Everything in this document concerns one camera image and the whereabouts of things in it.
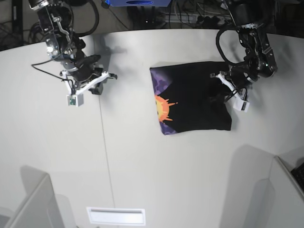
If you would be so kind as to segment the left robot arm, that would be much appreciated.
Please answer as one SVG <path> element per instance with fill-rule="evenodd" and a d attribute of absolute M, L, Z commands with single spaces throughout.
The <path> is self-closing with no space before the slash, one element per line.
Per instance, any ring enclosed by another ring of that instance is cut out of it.
<path fill-rule="evenodd" d="M 230 89 L 224 101 L 232 100 L 234 109 L 247 112 L 247 90 L 260 77 L 271 77 L 277 71 L 274 52 L 266 33 L 274 4 L 271 0 L 225 0 L 223 5 L 232 22 L 217 33 L 216 47 L 228 64 L 229 71 L 221 71 L 216 78 Z M 233 63 L 228 60 L 220 46 L 220 37 L 227 30 L 238 33 L 240 44 L 246 53 L 242 62 Z"/>

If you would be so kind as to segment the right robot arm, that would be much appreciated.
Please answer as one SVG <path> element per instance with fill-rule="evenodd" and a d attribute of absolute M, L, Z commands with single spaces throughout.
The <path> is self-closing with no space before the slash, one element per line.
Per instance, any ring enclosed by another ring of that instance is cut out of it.
<path fill-rule="evenodd" d="M 74 30 L 74 12 L 70 0 L 31 0 L 30 8 L 38 15 L 40 28 L 45 36 L 47 55 L 50 61 L 60 62 L 64 70 L 57 76 L 65 82 L 68 90 L 67 104 L 81 106 L 84 92 L 101 95 L 107 79 L 116 79 L 116 74 L 104 70 L 98 62 L 100 55 L 87 56 L 82 37 L 92 34 L 99 24 L 96 4 L 89 0 L 95 15 L 93 27 L 84 33 Z"/>

